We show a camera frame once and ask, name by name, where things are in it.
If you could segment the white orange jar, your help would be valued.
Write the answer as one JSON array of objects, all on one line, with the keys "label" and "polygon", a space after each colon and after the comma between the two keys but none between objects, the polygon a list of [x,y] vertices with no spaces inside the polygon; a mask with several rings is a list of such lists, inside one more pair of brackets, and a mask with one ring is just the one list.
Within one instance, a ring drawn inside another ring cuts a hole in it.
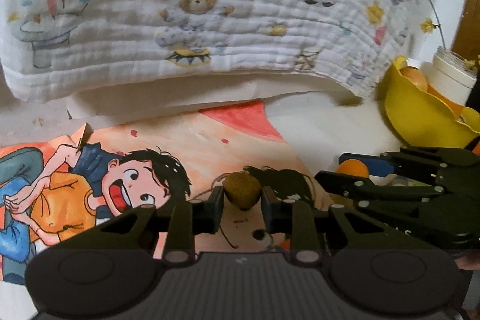
[{"label": "white orange jar", "polygon": [[477,81],[477,74],[464,58],[439,46],[427,81],[428,93],[443,101],[459,118]]}]

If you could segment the right white printed cloth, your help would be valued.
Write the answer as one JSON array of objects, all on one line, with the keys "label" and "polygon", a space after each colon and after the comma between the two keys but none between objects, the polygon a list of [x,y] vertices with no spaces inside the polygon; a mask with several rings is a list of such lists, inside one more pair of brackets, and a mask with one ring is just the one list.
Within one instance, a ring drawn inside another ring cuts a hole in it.
[{"label": "right white printed cloth", "polygon": [[24,101],[182,76],[323,76],[367,97],[421,0],[1,0],[1,68]]}]

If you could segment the dried flower twig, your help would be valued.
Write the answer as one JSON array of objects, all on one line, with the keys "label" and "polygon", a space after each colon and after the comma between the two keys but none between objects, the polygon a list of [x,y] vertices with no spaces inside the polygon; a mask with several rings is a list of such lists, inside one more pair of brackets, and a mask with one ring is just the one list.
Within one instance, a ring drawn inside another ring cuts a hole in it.
[{"label": "dried flower twig", "polygon": [[434,2],[432,0],[427,0],[428,4],[433,12],[433,18],[425,18],[425,20],[420,24],[421,31],[425,34],[432,34],[434,30],[439,31],[442,48],[446,49],[446,40],[443,33],[442,24],[440,22],[439,14],[435,8]]}]

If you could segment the anime comic poster mat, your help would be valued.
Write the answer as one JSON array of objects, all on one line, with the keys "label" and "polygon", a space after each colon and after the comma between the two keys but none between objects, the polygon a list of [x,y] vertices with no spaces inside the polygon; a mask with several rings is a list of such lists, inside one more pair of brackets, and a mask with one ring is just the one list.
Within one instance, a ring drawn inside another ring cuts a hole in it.
[{"label": "anime comic poster mat", "polygon": [[[21,285],[44,249],[140,205],[203,201],[241,171],[279,200],[318,209],[332,202],[258,101],[4,147],[1,279]],[[260,235],[259,202],[239,210],[228,200],[220,233],[202,235],[200,249],[285,249],[285,235]]]}]

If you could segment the yellow plastic bowl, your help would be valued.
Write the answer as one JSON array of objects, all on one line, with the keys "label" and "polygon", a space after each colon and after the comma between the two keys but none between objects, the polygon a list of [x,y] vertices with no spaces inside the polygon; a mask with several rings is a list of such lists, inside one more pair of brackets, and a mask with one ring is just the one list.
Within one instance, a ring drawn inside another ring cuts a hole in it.
[{"label": "yellow plastic bowl", "polygon": [[465,148],[479,138],[479,113],[466,107],[456,118],[437,96],[419,89],[400,70],[408,65],[397,57],[385,75],[385,114],[402,139],[414,146]]}]

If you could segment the small brown fruit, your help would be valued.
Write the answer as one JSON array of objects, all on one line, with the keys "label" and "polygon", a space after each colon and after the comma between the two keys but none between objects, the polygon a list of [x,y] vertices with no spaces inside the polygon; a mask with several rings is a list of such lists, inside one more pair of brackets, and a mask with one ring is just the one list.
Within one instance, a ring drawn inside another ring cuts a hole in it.
[{"label": "small brown fruit", "polygon": [[227,199],[239,210],[250,210],[260,199],[261,184],[244,171],[228,174],[223,188]]}]

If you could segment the yellow fruit in bowl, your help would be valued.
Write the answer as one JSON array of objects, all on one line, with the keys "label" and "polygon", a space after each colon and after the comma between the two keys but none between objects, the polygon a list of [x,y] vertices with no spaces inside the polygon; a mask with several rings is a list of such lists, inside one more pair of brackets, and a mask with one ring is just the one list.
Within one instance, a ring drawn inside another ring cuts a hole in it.
[{"label": "yellow fruit in bowl", "polygon": [[400,75],[410,80],[419,90],[426,92],[428,81],[425,75],[415,67],[403,67],[400,69]]}]

